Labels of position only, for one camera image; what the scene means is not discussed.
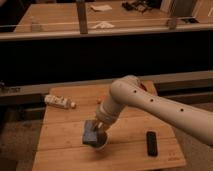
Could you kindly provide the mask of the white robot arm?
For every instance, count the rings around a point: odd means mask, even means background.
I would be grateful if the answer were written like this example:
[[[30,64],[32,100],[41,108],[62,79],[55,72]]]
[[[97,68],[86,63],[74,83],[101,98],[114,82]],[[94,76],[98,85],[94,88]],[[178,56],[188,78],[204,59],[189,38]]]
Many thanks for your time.
[[[126,106],[147,111],[213,147],[213,112],[148,93],[134,75],[112,82],[108,96],[97,107],[96,118],[106,125],[112,125]]]

